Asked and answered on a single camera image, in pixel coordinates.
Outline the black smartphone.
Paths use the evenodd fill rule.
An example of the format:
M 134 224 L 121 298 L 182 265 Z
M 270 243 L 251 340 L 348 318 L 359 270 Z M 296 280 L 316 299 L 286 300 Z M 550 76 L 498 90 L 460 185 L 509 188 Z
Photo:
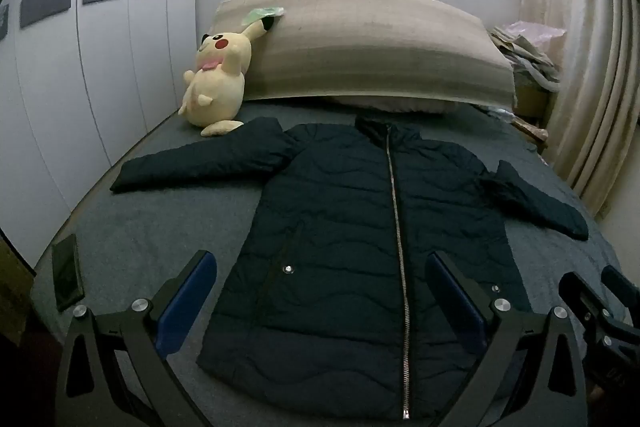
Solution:
M 85 297 L 75 234 L 52 246 L 52 277 L 58 313 L 75 306 Z

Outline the clutter pile on nightstand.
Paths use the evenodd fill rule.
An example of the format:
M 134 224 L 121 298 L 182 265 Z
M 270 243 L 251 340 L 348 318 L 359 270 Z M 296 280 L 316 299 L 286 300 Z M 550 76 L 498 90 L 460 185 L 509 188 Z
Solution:
M 541 122 L 552 95 L 560 91 L 560 73 L 555 64 L 522 34 L 494 27 L 489 35 L 513 69 L 514 114 L 530 122 Z

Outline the dark puffer jacket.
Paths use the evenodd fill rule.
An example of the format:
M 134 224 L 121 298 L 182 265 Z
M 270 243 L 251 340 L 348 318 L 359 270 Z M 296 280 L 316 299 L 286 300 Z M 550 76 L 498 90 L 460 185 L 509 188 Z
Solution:
M 227 135 L 127 161 L 114 193 L 233 183 L 262 197 L 206 329 L 198 366 L 297 413 L 428 421 L 474 358 L 428 289 L 446 254 L 515 309 L 530 302 L 506 237 L 518 220 L 588 239 L 573 207 L 507 162 L 402 124 L 257 118 Z

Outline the yellow Pikachu plush toy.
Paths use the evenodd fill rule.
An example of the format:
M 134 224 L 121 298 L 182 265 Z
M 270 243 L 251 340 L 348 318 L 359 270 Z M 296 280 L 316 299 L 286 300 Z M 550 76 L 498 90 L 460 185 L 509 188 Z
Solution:
M 241 32 L 203 36 L 195 69 L 183 74 L 186 92 L 178 114 L 200 128 L 204 138 L 224 135 L 242 126 L 235 117 L 244 100 L 252 44 L 270 31 L 275 21 L 274 16 L 265 16 Z

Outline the green packet on blanket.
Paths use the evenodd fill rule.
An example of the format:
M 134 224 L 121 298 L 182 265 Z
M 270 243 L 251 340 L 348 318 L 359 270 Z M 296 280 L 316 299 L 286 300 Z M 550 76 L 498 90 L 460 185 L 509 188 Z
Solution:
M 241 24 L 246 27 L 250 24 L 263 20 L 266 17 L 281 17 L 285 14 L 285 8 L 282 6 L 268 6 L 268 8 L 252 9 L 247 16 L 242 19 Z

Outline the beige curtain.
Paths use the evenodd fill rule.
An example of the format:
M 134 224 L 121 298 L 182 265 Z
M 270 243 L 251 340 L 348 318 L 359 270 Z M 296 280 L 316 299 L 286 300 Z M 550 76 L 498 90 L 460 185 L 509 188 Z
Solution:
M 639 1 L 522 0 L 520 17 L 566 31 L 546 159 L 598 213 L 639 118 Z

